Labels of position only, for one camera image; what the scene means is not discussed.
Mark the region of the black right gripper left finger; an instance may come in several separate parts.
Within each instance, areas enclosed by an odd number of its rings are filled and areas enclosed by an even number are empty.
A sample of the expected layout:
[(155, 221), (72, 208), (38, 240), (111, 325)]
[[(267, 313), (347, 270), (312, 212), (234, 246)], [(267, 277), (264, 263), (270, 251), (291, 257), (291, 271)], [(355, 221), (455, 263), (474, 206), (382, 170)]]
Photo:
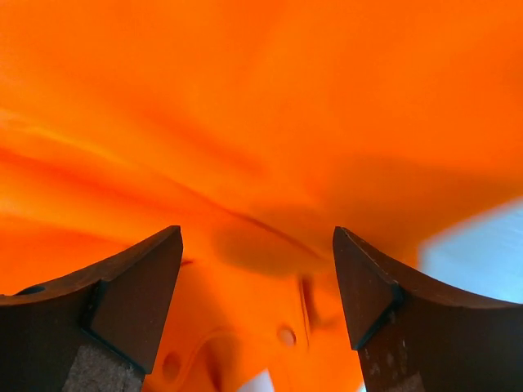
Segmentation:
[(169, 226), (1, 298), (4, 391), (138, 391), (154, 367), (183, 252)]

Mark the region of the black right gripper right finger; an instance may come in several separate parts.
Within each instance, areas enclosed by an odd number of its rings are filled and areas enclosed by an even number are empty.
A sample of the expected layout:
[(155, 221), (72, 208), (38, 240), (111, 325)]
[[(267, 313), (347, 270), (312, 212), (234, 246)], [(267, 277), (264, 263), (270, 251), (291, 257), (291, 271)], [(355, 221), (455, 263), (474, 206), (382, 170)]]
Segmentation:
[(333, 255), (367, 390), (521, 390), (521, 305), (442, 283), (343, 227)]

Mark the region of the orange zip-up jacket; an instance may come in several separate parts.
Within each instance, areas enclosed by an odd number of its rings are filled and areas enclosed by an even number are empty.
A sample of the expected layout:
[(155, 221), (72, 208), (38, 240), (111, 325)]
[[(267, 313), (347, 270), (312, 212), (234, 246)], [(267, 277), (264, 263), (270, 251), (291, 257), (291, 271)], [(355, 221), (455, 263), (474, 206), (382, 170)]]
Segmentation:
[(519, 1), (4, 1), (1, 289), (181, 227), (148, 391), (352, 391), (344, 226), (414, 265), (522, 195)]

